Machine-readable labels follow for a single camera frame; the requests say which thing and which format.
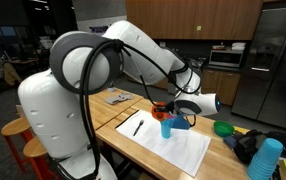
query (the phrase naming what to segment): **stainless steel refrigerator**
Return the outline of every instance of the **stainless steel refrigerator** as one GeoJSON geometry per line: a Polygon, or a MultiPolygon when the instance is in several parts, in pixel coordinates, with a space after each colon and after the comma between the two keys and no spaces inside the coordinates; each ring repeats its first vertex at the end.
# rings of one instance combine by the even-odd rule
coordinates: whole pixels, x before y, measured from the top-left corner
{"type": "Polygon", "coordinates": [[[232,112],[286,128],[286,8],[264,9],[232,112]]]}

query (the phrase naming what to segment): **microwave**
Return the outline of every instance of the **microwave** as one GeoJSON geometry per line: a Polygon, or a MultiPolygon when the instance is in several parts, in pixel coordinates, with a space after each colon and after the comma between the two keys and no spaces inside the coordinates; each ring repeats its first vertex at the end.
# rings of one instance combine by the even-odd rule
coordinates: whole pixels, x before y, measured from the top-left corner
{"type": "Polygon", "coordinates": [[[240,67],[243,57],[241,50],[212,50],[209,64],[226,66],[226,67],[240,67]]]}

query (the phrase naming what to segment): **light fixture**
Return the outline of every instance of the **light fixture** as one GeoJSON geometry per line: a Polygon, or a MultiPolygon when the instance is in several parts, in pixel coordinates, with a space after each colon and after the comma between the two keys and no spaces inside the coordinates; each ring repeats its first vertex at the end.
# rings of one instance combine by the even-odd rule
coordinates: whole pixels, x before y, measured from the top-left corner
{"type": "Polygon", "coordinates": [[[47,3],[46,1],[41,1],[41,0],[30,0],[30,1],[39,2],[39,3],[47,3]]]}

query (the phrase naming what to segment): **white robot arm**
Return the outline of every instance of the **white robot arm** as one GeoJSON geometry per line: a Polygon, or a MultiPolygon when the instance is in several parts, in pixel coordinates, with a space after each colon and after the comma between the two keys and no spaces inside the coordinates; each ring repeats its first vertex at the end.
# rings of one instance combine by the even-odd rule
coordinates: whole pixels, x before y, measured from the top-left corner
{"type": "MultiPolygon", "coordinates": [[[[219,111],[215,94],[200,93],[197,71],[127,21],[114,23],[102,37],[85,32],[60,36],[51,48],[50,66],[50,70],[21,83],[19,98],[49,155],[68,158],[61,165],[76,178],[95,167],[93,153],[88,154],[89,134],[95,137],[95,133],[84,128],[80,108],[84,99],[75,95],[81,91],[85,95],[97,93],[122,72],[148,85],[162,80],[169,72],[177,72],[176,84],[181,93],[174,99],[176,113],[210,115],[219,111]]],[[[102,179],[114,179],[115,175],[109,172],[109,165],[101,158],[99,174],[105,175],[102,179]]]]}

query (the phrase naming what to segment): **green bowl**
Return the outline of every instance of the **green bowl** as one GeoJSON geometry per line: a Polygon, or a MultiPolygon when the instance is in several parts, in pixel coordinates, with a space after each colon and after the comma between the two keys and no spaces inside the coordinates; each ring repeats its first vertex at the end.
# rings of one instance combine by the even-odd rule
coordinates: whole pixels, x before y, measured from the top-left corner
{"type": "Polygon", "coordinates": [[[216,121],[213,124],[213,129],[215,134],[220,137],[231,136],[234,132],[234,127],[231,124],[223,121],[216,121]]]}

